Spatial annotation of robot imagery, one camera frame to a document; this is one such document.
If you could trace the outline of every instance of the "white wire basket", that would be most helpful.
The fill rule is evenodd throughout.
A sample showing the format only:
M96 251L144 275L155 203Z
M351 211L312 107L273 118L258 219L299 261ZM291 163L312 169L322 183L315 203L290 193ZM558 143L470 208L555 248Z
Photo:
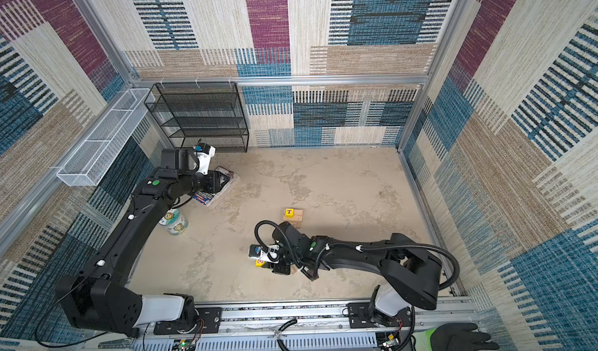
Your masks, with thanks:
M155 101L148 88L128 89L56 176L67 186L97 186Z

